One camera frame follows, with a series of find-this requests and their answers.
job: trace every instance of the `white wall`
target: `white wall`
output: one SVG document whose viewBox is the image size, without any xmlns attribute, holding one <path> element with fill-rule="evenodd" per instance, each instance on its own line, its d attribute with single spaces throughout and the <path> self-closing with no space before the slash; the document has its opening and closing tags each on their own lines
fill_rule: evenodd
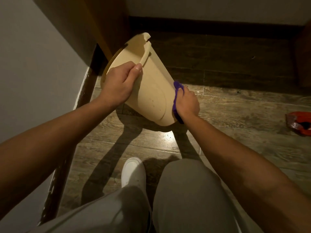
<svg viewBox="0 0 311 233">
<path fill-rule="evenodd" d="M 304 25 L 311 0 L 127 0 L 131 16 Z"/>
<path fill-rule="evenodd" d="M 0 0 L 0 142 L 74 108 L 95 48 L 88 31 L 75 29 L 69 43 L 33 0 Z M 5 216 L 0 232 L 35 227 L 49 183 Z"/>
</svg>

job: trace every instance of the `person's left arm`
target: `person's left arm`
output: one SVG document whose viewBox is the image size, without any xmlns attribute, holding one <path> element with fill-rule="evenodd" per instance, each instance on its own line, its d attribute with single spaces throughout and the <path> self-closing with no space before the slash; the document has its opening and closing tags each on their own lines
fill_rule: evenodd
<svg viewBox="0 0 311 233">
<path fill-rule="evenodd" d="M 39 186 L 78 144 L 125 102 L 142 65 L 112 68 L 98 98 L 0 144 L 0 219 Z"/>
</svg>

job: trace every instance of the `person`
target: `person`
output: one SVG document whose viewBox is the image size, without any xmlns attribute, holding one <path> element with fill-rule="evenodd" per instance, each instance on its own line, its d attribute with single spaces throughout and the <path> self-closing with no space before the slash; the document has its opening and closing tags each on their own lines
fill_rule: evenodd
<svg viewBox="0 0 311 233">
<path fill-rule="evenodd" d="M 133 62 L 112 68 L 98 98 L 0 145 L 2 217 L 53 172 L 64 151 L 129 98 L 141 70 Z M 263 231 L 311 232 L 310 200 L 283 172 L 201 119 L 199 102 L 187 87 L 178 91 L 176 108 L 219 177 Z M 151 219 L 158 233 L 247 232 L 219 177 L 197 160 L 169 163 L 151 212 L 144 166 L 132 157 L 123 167 L 121 189 L 33 232 L 148 232 Z"/>
</svg>

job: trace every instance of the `purple cloth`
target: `purple cloth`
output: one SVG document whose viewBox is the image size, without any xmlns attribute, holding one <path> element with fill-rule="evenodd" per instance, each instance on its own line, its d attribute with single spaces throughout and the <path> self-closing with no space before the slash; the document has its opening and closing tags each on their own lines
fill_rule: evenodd
<svg viewBox="0 0 311 233">
<path fill-rule="evenodd" d="M 173 104 L 173 114 L 174 114 L 175 118 L 177 119 L 177 121 L 179 121 L 179 123 L 184 124 L 183 120 L 181 119 L 181 117 L 177 113 L 177 109 L 176 109 L 176 99 L 177 99 L 178 89 L 181 88 L 184 91 L 184 86 L 181 83 L 179 83 L 178 81 L 175 81 L 174 87 L 175 87 L 175 98 L 174 98 L 174 104 Z"/>
</svg>

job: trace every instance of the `leg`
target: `leg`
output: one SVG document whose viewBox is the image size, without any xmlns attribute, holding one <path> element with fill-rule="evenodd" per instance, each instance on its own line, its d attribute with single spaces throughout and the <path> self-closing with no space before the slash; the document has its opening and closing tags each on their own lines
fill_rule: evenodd
<svg viewBox="0 0 311 233">
<path fill-rule="evenodd" d="M 122 170 L 121 189 L 47 222 L 33 232 L 146 233 L 151 214 L 144 172 L 139 159 L 127 160 Z"/>
<path fill-rule="evenodd" d="M 157 233 L 238 233 L 237 220 L 219 177 L 202 162 L 182 159 L 165 167 L 153 203 Z"/>
</svg>

